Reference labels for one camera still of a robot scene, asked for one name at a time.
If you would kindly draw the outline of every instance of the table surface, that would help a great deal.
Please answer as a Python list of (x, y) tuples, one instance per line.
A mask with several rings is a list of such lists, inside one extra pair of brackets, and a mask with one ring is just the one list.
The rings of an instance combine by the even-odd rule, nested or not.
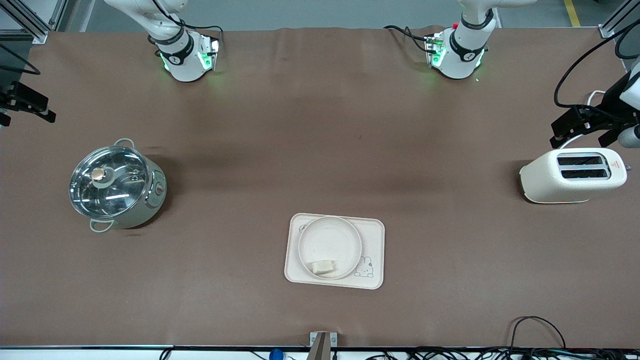
[[(570, 347), (640, 347), (636, 173), (580, 205), (531, 204), (518, 185), (550, 150), (557, 80), (599, 40), (498, 29), (454, 81), (387, 30), (228, 33), (219, 72), (178, 83), (140, 33), (51, 34), (30, 56), (43, 74), (23, 80), (56, 123), (16, 114), (0, 131), (0, 342), (296, 345), (331, 330), (348, 346), (488, 346), (539, 315)], [(623, 73), (605, 47), (561, 98)], [(168, 197), (146, 226), (93, 234), (69, 178), (121, 137), (162, 167)], [(380, 219), (382, 287), (287, 281), (301, 212)], [(516, 344), (559, 345), (534, 322)]]

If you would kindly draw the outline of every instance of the lid knob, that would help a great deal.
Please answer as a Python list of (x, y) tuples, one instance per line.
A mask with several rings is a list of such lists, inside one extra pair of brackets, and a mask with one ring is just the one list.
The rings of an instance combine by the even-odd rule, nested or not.
[(91, 172), (91, 179), (93, 181), (103, 180), (106, 176), (107, 176), (107, 172), (101, 167)]

